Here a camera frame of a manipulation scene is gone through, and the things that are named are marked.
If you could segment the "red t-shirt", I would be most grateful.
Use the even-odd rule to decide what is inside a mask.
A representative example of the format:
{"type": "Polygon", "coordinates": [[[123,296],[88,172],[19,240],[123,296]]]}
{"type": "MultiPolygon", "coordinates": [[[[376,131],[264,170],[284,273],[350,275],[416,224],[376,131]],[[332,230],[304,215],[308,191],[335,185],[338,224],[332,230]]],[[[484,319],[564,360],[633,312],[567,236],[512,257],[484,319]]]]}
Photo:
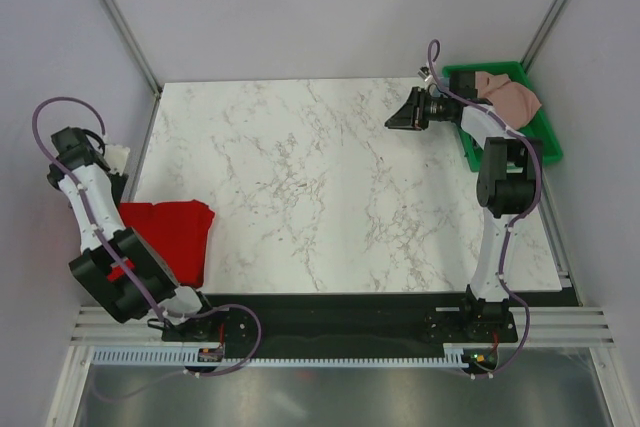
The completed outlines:
{"type": "Polygon", "coordinates": [[[204,284],[209,231],[215,212],[197,200],[121,203],[118,211],[167,263],[178,282],[193,288],[204,284]]]}

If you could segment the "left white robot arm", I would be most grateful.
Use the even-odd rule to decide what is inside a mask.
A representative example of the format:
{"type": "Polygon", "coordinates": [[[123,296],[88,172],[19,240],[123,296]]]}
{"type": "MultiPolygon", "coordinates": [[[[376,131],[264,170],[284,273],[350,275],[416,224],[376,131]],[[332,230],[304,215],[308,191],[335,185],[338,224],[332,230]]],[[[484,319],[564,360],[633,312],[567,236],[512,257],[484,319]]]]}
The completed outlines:
{"type": "Polygon", "coordinates": [[[80,233],[80,255],[71,274],[117,322],[140,320],[164,331],[185,329],[208,340],[219,316],[204,295],[178,282],[161,255],[118,211],[128,176],[128,150],[107,145],[93,131],[67,127],[51,136],[57,151],[47,179],[67,198],[80,233]]]}

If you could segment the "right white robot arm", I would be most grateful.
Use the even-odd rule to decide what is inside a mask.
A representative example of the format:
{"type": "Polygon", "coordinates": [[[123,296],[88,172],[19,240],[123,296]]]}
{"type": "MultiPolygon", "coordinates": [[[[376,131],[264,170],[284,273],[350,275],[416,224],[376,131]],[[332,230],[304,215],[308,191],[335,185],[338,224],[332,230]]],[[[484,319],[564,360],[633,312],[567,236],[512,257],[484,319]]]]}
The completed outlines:
{"type": "Polygon", "coordinates": [[[423,87],[386,122],[392,130],[423,131],[432,122],[451,122],[482,147],[476,197],[483,208],[483,235],[477,267],[456,310],[429,310],[430,342],[516,342],[508,286],[519,222],[533,212],[541,195],[542,144],[513,131],[495,109],[448,91],[432,70],[420,69],[423,87]]]}

